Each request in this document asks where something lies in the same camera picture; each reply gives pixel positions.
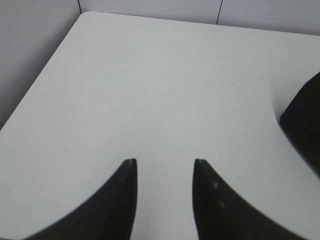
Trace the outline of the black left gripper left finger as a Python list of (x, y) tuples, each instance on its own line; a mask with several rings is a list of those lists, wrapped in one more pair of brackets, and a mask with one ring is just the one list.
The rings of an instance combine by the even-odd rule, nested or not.
[(136, 159), (124, 160), (89, 199), (31, 240), (128, 240), (137, 209)]

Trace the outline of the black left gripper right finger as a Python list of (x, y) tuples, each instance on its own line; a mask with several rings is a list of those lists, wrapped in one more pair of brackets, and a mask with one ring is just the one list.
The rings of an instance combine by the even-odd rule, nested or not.
[(200, 240), (302, 240), (240, 196), (205, 159), (195, 159), (192, 209)]

